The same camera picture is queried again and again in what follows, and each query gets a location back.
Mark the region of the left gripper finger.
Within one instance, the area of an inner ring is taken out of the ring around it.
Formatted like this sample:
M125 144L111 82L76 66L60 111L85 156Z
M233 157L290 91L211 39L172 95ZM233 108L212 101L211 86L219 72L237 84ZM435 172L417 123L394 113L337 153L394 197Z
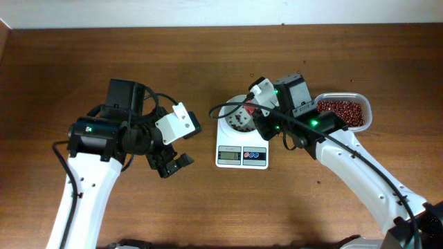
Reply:
M190 111L189 113L190 119L192 121L192 125L195 128L192 132L187 133L183 138L184 139L189 139L195 135L197 135L198 133L202 132L202 128L201 125L195 115L195 113L193 111Z
M180 155L177 159L174 160L173 170L176 172L181 168L187 167L188 165L193 164L195 160L187 154Z

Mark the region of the pink measuring scoop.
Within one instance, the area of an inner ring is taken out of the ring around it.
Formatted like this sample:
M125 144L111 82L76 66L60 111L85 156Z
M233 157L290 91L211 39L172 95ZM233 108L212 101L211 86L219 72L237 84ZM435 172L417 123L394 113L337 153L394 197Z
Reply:
M250 116L253 116L253 113L257 109L256 107L253 107L251 101L246 102L246 104L243 106L245 109L245 112L247 112Z

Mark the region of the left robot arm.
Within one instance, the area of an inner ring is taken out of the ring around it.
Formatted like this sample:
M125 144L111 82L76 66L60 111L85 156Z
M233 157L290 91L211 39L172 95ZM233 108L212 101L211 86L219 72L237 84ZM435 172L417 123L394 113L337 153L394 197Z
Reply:
M110 193L135 156L145 156L161 178L193 163L189 155L178 155L172 143L201 132L195 114L181 102L167 112L159 96L144 84L112 79L105 103L71 125L68 158L53 143L66 180L48 248L97 246Z

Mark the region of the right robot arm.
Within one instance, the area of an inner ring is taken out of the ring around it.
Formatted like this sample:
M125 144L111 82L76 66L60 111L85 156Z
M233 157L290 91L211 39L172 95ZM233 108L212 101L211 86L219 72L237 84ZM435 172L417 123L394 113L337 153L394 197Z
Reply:
M320 112L302 75L250 85L249 114L264 140L279 133L332 170L366 206L382 248L441 248L442 204L430 204L389 173L332 111Z

